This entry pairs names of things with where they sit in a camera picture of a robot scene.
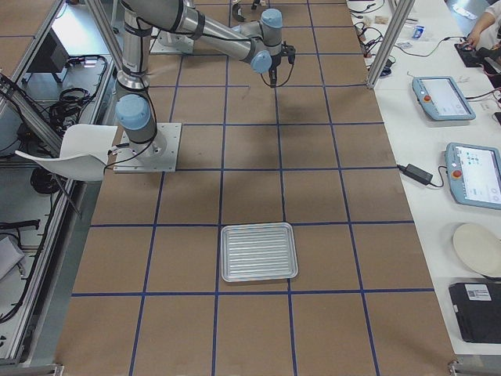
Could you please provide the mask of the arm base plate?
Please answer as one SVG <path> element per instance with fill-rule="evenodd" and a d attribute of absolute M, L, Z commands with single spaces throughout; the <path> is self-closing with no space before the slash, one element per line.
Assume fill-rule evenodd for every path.
<path fill-rule="evenodd" d="M 117 151 L 116 173 L 174 172 L 182 133 L 181 123 L 158 123 L 157 135 L 146 151 L 137 156 L 146 146 L 131 143 L 123 132 L 121 143 L 127 147 Z"/>

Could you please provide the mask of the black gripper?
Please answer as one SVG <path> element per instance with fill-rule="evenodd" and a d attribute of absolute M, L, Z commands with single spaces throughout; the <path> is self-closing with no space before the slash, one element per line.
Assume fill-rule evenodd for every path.
<path fill-rule="evenodd" d="M 286 58 L 289 65 L 295 64 L 296 49 L 293 45 L 286 41 L 280 42 L 275 46 L 275 51 L 270 52 L 272 63 L 269 68 L 269 86 L 275 88 L 277 85 L 277 68 L 282 62 L 282 58 Z"/>

